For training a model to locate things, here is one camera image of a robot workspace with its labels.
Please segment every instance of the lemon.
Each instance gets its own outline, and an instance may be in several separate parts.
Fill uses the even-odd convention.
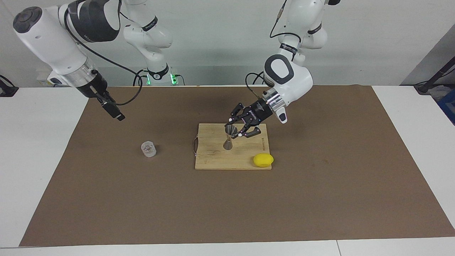
[[[271,154],[257,154],[253,162],[258,167],[269,167],[275,160]]]

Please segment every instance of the brown mat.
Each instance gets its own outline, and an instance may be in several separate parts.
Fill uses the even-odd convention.
[[[110,89],[118,101],[135,90]],[[123,122],[90,100],[20,246],[455,236],[370,87],[315,87],[287,124],[269,118],[272,171],[196,171],[198,124],[254,99],[145,88]]]

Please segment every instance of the gray wall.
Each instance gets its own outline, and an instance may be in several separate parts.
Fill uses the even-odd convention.
[[[408,75],[402,84],[427,81],[455,56],[455,25],[428,53],[421,63]],[[437,84],[455,84],[455,72],[441,78]]]
[[[0,0],[0,73],[20,86],[37,86],[36,69],[47,66],[14,34],[14,15],[28,6],[68,1]],[[247,72],[260,71],[278,48],[278,41],[268,35],[281,4],[276,0],[154,0],[160,22],[174,34],[174,44],[164,51],[169,64],[188,84],[200,85],[242,84]],[[324,27],[329,41],[321,50],[307,51],[307,67],[316,84],[398,85],[455,23],[453,10],[452,0],[343,0],[327,8]],[[122,36],[91,46],[128,67],[144,65],[139,52]],[[128,73],[93,60],[111,86],[131,83]]]

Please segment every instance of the wooden cutting board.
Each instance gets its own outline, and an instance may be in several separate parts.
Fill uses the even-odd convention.
[[[240,131],[242,124],[235,125]],[[200,123],[198,147],[196,152],[196,170],[271,170],[272,167],[260,168],[254,165],[257,154],[270,154],[267,126],[259,125],[261,134],[251,138],[233,139],[233,148],[225,150],[226,141],[224,124]]]

